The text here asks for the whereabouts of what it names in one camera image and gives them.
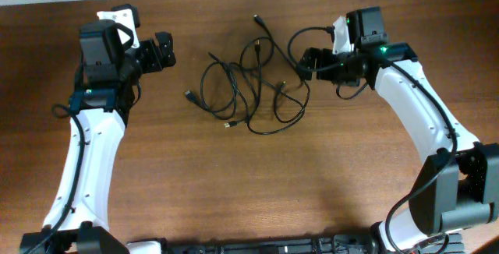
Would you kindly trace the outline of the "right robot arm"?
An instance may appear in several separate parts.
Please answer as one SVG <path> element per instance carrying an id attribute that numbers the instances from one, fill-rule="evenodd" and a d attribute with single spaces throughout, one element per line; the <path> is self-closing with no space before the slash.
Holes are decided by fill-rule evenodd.
<path id="1" fill-rule="evenodd" d="M 364 235 L 335 235 L 336 253 L 450 253 L 460 233 L 498 219 L 498 146 L 484 144 L 449 111 L 414 50 L 392 43 L 379 7 L 357 9 L 326 28 L 332 48 L 308 48 L 305 79 L 375 90 L 411 137 L 422 168 L 410 190 Z"/>

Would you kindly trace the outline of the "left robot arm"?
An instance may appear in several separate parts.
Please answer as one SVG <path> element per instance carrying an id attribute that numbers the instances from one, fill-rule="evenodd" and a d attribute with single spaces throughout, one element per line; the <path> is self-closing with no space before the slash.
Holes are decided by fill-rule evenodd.
<path id="1" fill-rule="evenodd" d="M 67 105 L 52 113 L 69 118 L 71 137 L 55 201 L 39 232 L 23 235 L 21 253 L 166 253 L 163 238 L 121 243 L 109 232 L 108 195 L 115 156 L 139 79 L 176 63 L 173 38 L 157 32 L 137 44 L 135 25 L 101 19 L 80 28 L 80 64 Z"/>

